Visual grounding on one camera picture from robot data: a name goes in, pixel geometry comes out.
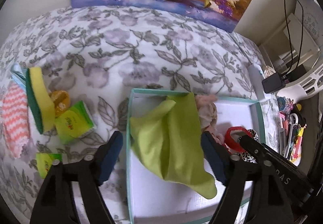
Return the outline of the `leopard print scrunchie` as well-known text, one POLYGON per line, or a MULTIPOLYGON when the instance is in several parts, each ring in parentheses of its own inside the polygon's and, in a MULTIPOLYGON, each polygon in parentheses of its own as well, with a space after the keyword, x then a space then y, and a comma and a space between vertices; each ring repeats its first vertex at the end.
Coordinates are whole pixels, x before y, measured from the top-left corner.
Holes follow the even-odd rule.
POLYGON ((249 129, 248 132, 251 134, 250 136, 244 135, 239 140, 239 144, 244 149, 239 153, 239 156, 245 162, 256 163, 256 159, 250 151, 255 147, 255 142, 258 142, 258 134, 253 129, 249 129))

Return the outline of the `red tape roll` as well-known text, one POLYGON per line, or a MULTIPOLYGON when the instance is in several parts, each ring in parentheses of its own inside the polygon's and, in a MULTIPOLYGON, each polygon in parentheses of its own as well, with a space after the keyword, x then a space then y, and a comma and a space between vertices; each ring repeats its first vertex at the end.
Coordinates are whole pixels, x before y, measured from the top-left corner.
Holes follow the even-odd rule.
POLYGON ((250 131, 245 129, 244 127, 230 127, 224 135, 224 143, 231 150, 237 151, 238 153, 243 153, 245 152, 245 150, 241 147, 238 140, 244 135, 247 135, 252 138, 252 134, 250 133, 250 131))

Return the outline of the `green tissue pack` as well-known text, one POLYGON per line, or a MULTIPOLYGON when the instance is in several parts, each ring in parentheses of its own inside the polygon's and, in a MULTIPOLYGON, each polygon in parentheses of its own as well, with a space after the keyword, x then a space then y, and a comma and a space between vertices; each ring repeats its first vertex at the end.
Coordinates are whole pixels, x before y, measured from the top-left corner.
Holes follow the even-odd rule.
POLYGON ((62 161, 62 154, 36 153, 37 170, 42 179, 45 179, 54 160, 62 161))
POLYGON ((96 129, 88 107, 82 100, 58 116, 54 125, 63 145, 84 138, 96 129))

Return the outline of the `pink floral scrunchie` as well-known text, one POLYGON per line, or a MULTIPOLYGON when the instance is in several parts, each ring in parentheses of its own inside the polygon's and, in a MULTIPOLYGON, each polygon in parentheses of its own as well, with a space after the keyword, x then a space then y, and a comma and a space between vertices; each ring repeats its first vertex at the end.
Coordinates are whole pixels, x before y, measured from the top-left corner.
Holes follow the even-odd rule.
POLYGON ((201 131, 208 131, 215 142, 224 144, 224 136, 217 130, 218 113, 215 102, 217 97, 214 94, 196 95, 195 103, 198 110, 201 131))

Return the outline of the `yellow green sponge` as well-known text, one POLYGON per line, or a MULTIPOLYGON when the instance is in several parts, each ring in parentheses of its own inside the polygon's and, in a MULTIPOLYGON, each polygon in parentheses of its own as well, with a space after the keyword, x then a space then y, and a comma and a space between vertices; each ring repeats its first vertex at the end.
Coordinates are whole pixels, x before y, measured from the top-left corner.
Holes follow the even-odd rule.
POLYGON ((43 80, 40 67, 28 68, 26 72, 27 102, 40 134, 54 127, 55 109, 43 80))

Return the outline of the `lime green cloth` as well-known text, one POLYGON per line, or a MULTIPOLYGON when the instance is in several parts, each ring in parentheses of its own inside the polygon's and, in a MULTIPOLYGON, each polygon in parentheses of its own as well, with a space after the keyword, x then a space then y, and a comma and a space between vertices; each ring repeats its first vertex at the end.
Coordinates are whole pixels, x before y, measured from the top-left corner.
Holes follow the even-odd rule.
POLYGON ((204 169, 202 132, 193 93, 167 96, 148 114, 131 116, 129 124, 132 150, 146 169, 206 199, 217 195, 215 179, 204 169))

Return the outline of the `pink striped cloth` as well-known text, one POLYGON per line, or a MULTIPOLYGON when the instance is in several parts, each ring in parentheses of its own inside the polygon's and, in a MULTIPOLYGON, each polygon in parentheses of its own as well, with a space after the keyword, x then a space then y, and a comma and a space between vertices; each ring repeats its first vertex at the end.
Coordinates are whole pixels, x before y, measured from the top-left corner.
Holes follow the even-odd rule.
POLYGON ((29 142, 27 95, 16 83, 11 83, 3 97, 1 118, 5 143, 14 158, 20 158, 29 142))

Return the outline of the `blue face mask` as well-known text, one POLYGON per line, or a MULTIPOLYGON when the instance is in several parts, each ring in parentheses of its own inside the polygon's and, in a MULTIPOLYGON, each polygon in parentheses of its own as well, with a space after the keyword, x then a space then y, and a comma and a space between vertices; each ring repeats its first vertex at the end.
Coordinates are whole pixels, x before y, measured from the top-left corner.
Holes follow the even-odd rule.
POLYGON ((26 72, 27 69, 22 68, 19 63, 15 62, 10 68, 13 81, 22 89, 26 90, 26 72))

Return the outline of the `colourful stationery pile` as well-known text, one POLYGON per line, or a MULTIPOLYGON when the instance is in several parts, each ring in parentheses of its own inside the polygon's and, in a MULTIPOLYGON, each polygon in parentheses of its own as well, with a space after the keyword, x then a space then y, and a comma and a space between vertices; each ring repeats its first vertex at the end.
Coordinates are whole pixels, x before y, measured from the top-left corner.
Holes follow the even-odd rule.
POLYGON ((301 114, 302 105, 286 97, 278 97, 281 128, 279 129, 279 153, 294 165, 299 165, 302 140, 307 122, 301 114))

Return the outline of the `white plastic basket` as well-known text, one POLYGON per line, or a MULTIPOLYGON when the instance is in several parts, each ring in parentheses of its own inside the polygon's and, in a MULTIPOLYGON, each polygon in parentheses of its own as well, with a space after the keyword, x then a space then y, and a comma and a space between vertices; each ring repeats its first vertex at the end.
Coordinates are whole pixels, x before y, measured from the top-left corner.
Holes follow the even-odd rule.
POLYGON ((322 60, 301 78, 288 83, 277 92, 277 97, 286 97, 299 102, 309 99, 322 91, 322 60))

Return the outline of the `teal and white tray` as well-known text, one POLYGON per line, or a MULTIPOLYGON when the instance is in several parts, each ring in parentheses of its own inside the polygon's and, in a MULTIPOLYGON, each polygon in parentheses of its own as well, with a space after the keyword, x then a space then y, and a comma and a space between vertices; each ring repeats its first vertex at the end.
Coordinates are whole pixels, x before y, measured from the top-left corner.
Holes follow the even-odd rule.
POLYGON ((135 88, 126 126, 131 223, 206 223, 224 186, 200 144, 193 93, 135 88))

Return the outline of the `black power adapter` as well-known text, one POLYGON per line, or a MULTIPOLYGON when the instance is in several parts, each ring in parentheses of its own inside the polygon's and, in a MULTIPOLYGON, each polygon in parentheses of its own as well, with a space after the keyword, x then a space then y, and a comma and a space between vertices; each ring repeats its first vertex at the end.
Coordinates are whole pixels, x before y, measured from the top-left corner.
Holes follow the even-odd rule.
POLYGON ((273 73, 262 81, 262 86, 266 94, 271 94, 284 88, 286 83, 280 73, 273 73))

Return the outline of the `white power strip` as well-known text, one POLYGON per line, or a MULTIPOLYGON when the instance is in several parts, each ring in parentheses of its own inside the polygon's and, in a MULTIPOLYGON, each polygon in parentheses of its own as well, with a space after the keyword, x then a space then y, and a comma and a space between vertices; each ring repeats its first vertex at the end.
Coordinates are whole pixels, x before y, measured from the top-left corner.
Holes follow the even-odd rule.
POLYGON ((271 95, 264 92, 262 85, 262 81, 265 79, 265 76, 261 66, 258 64, 251 64, 247 70, 258 101, 262 102, 269 100, 271 95))

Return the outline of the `floral patterned blanket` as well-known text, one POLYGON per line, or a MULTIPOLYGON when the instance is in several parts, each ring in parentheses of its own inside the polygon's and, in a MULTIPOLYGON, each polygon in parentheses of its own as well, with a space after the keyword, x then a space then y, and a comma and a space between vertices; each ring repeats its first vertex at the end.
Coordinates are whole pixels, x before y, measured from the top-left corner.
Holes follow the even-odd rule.
POLYGON ((264 62, 258 47, 237 33, 147 8, 61 8, 31 18, 1 42, 1 96, 13 86, 10 68, 42 68, 50 91, 65 90, 88 107, 96 131, 61 144, 56 131, 14 140, 1 129, 1 195, 20 223, 28 223, 42 180, 38 152, 69 162, 93 154, 114 130, 126 128, 133 88, 165 89, 255 99, 250 64, 264 62))

